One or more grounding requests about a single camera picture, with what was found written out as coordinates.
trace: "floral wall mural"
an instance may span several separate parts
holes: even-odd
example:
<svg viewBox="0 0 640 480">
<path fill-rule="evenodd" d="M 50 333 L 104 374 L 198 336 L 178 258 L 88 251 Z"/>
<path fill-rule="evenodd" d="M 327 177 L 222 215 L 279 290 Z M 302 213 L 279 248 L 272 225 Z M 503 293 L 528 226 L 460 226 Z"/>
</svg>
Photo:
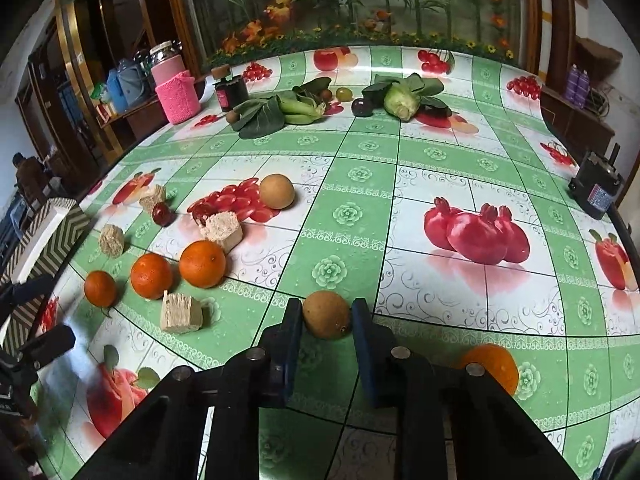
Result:
<svg viewBox="0 0 640 480">
<path fill-rule="evenodd" d="M 516 64 L 520 0 L 186 0 L 204 70 L 324 46 L 396 44 Z"/>
</svg>

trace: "table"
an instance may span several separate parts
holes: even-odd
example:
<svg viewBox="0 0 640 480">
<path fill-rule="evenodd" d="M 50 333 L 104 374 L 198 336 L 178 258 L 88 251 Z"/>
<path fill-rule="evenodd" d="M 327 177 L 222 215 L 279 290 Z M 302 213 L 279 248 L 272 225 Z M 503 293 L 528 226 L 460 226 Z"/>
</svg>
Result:
<svg viewBox="0 0 640 480">
<path fill-rule="evenodd" d="M 329 74 L 334 91 L 347 86 L 358 95 L 375 73 L 420 72 L 417 49 L 364 46 L 351 53 L 356 66 Z M 249 84 L 250 92 L 327 75 L 313 59 L 305 52 L 262 60 L 273 75 Z M 580 478 L 590 478 L 611 449 L 638 438 L 640 294 L 612 286 L 610 264 L 605 272 L 596 257 L 602 244 L 590 233 L 606 238 L 615 229 L 567 195 L 577 167 L 558 156 L 563 148 L 546 129 L 539 102 L 505 90 L 524 73 L 478 57 L 454 60 L 438 95 L 455 112 L 447 124 L 401 124 L 383 110 L 354 118 L 349 104 L 334 104 L 337 113 L 309 126 L 239 140 L 213 99 L 196 118 L 162 128 L 116 164 L 81 203 L 94 231 L 54 292 L 58 322 L 65 319 L 78 340 L 34 388 L 49 448 L 43 468 L 66 480 L 91 456 L 104 440 L 100 432 L 144 395 L 127 386 L 132 372 L 152 368 L 163 377 L 181 364 L 222 364 L 279 322 L 287 298 L 320 288 L 349 302 L 366 298 L 377 322 L 438 364 L 453 365 L 482 342 L 508 348 L 520 374 L 515 399 Z M 161 332 L 160 302 L 126 286 L 135 259 L 153 251 L 178 260 L 200 237 L 188 206 L 271 173 L 291 179 L 295 204 L 265 223 L 244 222 L 220 286 L 177 285 L 209 305 L 201 330 Z M 152 184 L 166 187 L 178 213 L 167 228 L 137 203 L 141 188 Z M 436 247 L 424 215 L 438 196 L 473 213 L 483 203 L 507 206 L 528 238 L 529 257 L 489 266 Z M 97 245 L 107 222 L 122 227 L 129 242 L 115 260 Z M 82 280 L 95 269 L 123 286 L 108 316 L 82 296 Z M 95 381 L 104 349 L 113 354 L 112 347 L 117 386 Z M 98 408 L 101 399 L 108 409 Z M 329 342 L 305 333 L 289 409 L 260 417 L 264 478 L 392 478 L 395 414 L 367 407 L 350 336 Z M 206 444 L 207 433 L 201 463 Z"/>
</svg>

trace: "wooden cabinet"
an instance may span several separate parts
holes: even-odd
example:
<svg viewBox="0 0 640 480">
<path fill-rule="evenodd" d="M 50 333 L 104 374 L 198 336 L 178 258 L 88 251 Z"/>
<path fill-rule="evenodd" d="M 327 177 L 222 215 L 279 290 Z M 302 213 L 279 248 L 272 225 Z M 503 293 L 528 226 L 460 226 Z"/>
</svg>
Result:
<svg viewBox="0 0 640 480">
<path fill-rule="evenodd" d="M 580 163 L 587 151 L 604 156 L 615 132 L 587 110 L 580 110 L 545 86 L 540 94 L 542 116 L 551 131 Z"/>
</svg>

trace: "small kiwi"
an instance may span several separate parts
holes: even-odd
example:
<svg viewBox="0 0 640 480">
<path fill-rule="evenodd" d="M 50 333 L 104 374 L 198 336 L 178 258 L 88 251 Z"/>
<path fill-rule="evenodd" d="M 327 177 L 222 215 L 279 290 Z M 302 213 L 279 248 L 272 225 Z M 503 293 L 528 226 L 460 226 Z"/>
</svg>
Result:
<svg viewBox="0 0 640 480">
<path fill-rule="evenodd" d="M 225 119 L 229 124 L 237 123 L 240 120 L 240 114 L 235 110 L 229 110 L 225 115 Z"/>
<path fill-rule="evenodd" d="M 319 97 L 322 99 L 322 101 L 324 101 L 325 103 L 329 103 L 331 102 L 331 99 L 334 98 L 334 93 L 331 92 L 331 90 L 329 90 L 328 88 L 326 88 L 325 90 L 322 90 L 320 92 Z"/>
<path fill-rule="evenodd" d="M 350 328 L 351 309 L 340 295 L 317 290 L 302 304 L 302 316 L 309 332 L 320 339 L 338 339 Z"/>
</svg>

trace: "small brown bottle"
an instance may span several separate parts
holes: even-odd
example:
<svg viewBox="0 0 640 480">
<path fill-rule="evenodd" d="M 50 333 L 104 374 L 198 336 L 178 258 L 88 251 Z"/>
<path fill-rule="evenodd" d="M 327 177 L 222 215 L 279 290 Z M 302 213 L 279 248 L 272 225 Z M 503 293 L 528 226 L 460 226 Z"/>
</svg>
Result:
<svg viewBox="0 0 640 480">
<path fill-rule="evenodd" d="M 249 92 L 241 75 L 231 76 L 229 65 L 217 66 L 211 69 L 213 79 L 217 80 L 214 88 L 223 112 L 232 110 L 249 98 Z"/>
</svg>

